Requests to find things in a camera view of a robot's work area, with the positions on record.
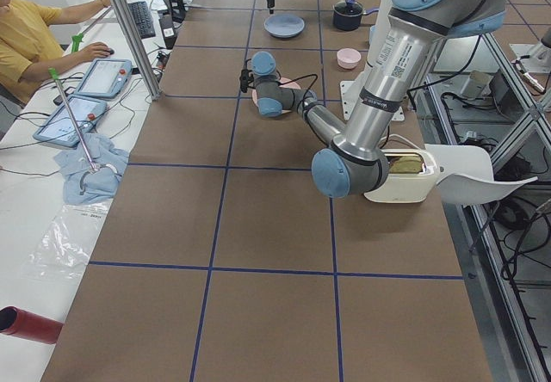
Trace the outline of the blue plate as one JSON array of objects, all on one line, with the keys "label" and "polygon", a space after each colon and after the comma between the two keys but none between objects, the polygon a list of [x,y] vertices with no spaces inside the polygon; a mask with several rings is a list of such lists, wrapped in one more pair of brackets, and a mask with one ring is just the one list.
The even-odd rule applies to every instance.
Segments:
[{"label": "blue plate", "polygon": [[263,23],[266,32],[275,38],[290,39],[301,34],[306,26],[304,20],[292,14],[276,14]]}]

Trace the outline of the pink plate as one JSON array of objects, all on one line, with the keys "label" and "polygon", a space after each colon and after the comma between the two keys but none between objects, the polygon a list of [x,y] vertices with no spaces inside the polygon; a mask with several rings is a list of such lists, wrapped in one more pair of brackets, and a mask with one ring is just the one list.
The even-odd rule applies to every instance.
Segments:
[{"label": "pink plate", "polygon": [[[297,82],[292,82],[290,79],[286,77],[281,77],[279,80],[279,87],[280,88],[286,88],[286,89],[301,89],[301,86]],[[257,91],[254,89],[251,92],[252,101],[255,105],[257,105]]]}]

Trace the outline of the dark blue pot with lid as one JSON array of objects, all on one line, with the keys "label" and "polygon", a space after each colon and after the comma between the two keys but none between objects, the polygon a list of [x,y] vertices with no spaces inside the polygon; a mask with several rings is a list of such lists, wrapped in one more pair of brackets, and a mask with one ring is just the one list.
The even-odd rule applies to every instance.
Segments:
[{"label": "dark blue pot with lid", "polygon": [[340,0],[333,5],[332,24],[341,31],[354,31],[360,27],[364,16],[378,11],[378,7],[365,9],[357,0]]}]

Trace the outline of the pink bowl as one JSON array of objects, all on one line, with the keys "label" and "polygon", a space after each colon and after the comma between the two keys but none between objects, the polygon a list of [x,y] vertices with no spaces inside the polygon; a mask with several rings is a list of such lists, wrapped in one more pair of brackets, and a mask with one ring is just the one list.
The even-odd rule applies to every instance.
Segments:
[{"label": "pink bowl", "polygon": [[337,51],[337,64],[346,70],[355,69],[362,60],[362,54],[353,48],[342,48]]}]

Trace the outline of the black keyboard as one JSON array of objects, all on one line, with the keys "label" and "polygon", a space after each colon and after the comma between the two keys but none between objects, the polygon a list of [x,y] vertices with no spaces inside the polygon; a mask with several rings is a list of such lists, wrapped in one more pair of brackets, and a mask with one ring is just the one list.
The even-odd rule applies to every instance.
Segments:
[{"label": "black keyboard", "polygon": [[153,26],[152,13],[149,10],[146,1],[131,2],[127,4],[134,24],[141,39],[152,38],[156,36]]}]

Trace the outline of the upper teach pendant tablet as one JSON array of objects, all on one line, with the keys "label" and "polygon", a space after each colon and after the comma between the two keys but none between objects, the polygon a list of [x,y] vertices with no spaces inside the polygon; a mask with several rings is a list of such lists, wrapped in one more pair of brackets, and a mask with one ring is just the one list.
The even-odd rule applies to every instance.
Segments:
[{"label": "upper teach pendant tablet", "polygon": [[76,95],[115,99],[132,72],[129,59],[95,59],[74,90]]}]

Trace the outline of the teach pendant tablet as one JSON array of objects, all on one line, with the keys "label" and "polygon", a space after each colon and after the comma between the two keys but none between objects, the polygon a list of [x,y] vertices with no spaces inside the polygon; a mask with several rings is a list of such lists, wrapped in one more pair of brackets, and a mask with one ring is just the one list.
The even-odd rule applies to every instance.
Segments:
[{"label": "teach pendant tablet", "polygon": [[[83,95],[70,95],[68,101],[82,133],[89,132],[96,125],[108,106],[104,100]],[[77,131],[64,104],[59,105],[48,120],[34,132],[33,138],[39,142],[66,148],[73,148],[79,143]]]},{"label": "teach pendant tablet", "polygon": [[115,99],[132,72],[129,59],[95,59],[74,90],[76,95]]}]

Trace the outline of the cream toaster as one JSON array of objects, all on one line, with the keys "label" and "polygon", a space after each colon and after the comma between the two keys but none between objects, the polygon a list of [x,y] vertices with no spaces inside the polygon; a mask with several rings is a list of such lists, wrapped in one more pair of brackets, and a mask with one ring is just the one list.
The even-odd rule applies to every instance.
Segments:
[{"label": "cream toaster", "polygon": [[410,204],[424,201],[441,175],[434,156],[409,139],[402,139],[407,148],[386,148],[383,153],[389,164],[386,181],[376,190],[364,193],[377,203]]}]

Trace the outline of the lower teach pendant tablet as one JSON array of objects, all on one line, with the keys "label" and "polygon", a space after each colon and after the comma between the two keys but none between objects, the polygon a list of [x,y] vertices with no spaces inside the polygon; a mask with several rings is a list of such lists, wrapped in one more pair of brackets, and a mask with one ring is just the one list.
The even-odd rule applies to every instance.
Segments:
[{"label": "lower teach pendant tablet", "polygon": [[[96,125],[108,106],[104,100],[83,95],[70,95],[68,101],[82,133],[89,132]],[[48,120],[34,132],[33,138],[39,142],[66,148],[73,148],[79,143],[77,131],[64,104],[59,105]]]}]

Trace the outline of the green tipped grabber stick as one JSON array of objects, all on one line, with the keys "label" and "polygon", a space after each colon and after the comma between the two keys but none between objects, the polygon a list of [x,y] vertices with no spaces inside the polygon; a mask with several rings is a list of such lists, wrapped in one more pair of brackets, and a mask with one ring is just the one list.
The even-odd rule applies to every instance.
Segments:
[{"label": "green tipped grabber stick", "polygon": [[61,96],[63,103],[65,104],[65,108],[66,108],[67,113],[70,117],[71,123],[74,126],[74,129],[77,133],[80,145],[83,148],[84,155],[85,155],[85,157],[86,157],[86,159],[89,163],[90,173],[91,174],[97,173],[101,170],[102,166],[99,163],[95,163],[92,156],[91,156],[91,154],[90,154],[89,147],[86,145],[83,133],[80,129],[80,125],[78,124],[78,122],[76,120],[76,117],[75,117],[74,113],[72,112],[71,105],[70,105],[70,102],[69,102],[69,100],[68,100],[68,98],[65,94],[64,87],[63,87],[61,81],[59,80],[59,75],[58,75],[57,71],[52,67],[49,67],[47,70],[48,70],[48,72],[51,76],[51,79],[54,81],[54,83],[55,83],[55,85],[56,85],[56,87],[59,91],[59,95]]}]

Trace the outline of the person in yellow shirt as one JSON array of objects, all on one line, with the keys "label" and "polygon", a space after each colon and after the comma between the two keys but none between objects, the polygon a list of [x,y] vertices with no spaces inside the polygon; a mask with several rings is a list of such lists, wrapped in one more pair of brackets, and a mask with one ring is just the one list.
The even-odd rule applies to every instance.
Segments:
[{"label": "person in yellow shirt", "polygon": [[61,9],[28,0],[1,0],[1,86],[25,105],[51,78],[51,68],[64,73],[108,57],[111,48],[103,42],[65,54],[50,27],[87,21],[110,4],[110,0],[95,0]]}]

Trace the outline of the white plastic chair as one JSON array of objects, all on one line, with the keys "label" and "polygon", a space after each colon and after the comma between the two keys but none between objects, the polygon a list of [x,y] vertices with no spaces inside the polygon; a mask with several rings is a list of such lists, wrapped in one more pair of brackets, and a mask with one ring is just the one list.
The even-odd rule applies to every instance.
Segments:
[{"label": "white plastic chair", "polygon": [[447,204],[475,206],[500,201],[538,180],[532,176],[512,182],[496,181],[490,155],[478,146],[426,144],[425,149],[440,168],[436,186]]}]

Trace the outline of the clear plastic bag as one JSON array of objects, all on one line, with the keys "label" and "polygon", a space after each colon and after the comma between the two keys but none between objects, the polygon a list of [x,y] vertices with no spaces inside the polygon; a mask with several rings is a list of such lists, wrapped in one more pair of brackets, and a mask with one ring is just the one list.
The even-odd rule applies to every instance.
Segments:
[{"label": "clear plastic bag", "polygon": [[24,264],[41,280],[80,280],[90,261],[111,202],[64,205]]}]

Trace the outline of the red cylinder tube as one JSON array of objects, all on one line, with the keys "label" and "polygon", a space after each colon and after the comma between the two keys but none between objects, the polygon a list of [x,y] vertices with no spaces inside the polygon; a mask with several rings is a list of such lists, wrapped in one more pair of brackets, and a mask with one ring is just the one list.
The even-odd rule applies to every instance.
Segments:
[{"label": "red cylinder tube", "polygon": [[30,311],[7,306],[1,310],[1,333],[33,342],[54,344],[63,324]]}]

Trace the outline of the aluminium frame post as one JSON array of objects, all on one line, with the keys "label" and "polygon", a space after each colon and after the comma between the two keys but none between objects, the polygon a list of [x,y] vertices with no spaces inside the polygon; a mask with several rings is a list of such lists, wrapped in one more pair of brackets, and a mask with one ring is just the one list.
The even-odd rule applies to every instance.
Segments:
[{"label": "aluminium frame post", "polygon": [[152,66],[150,65],[142,39],[139,36],[138,29],[135,26],[130,9],[128,8],[127,1],[111,0],[111,3],[120,23],[122,33],[133,55],[135,64],[149,92],[149,96],[153,101],[156,101],[161,95],[161,89],[152,71]]}]

